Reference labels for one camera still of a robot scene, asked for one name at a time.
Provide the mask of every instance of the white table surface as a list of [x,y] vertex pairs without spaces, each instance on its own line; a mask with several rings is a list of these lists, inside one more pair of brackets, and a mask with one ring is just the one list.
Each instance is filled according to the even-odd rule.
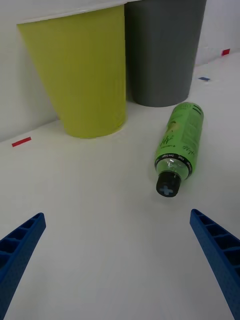
[[0,237],[46,219],[5,320],[233,319],[189,221],[197,208],[240,238],[240,53],[197,67],[188,101],[205,120],[175,198],[156,192],[154,168],[173,107],[128,103],[107,137],[57,121],[0,143]]

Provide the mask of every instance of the plastic bottle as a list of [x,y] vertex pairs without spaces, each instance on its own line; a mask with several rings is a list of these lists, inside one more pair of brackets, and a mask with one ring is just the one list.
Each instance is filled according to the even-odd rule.
[[183,102],[174,108],[155,155],[160,195],[176,196],[181,182],[194,172],[203,120],[204,113],[195,103]]

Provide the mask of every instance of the bottle label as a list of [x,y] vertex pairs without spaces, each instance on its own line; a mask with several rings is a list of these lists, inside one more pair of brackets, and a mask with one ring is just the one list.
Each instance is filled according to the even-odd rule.
[[182,161],[189,170],[195,170],[204,114],[195,103],[177,105],[167,123],[165,135],[156,151],[155,166],[165,158]]

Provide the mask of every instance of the bottle cap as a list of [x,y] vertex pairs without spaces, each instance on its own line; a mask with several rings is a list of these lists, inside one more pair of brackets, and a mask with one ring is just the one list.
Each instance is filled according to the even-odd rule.
[[179,192],[179,187],[182,180],[180,176],[173,171],[163,171],[160,173],[156,190],[157,192],[164,197],[175,197],[175,195]]

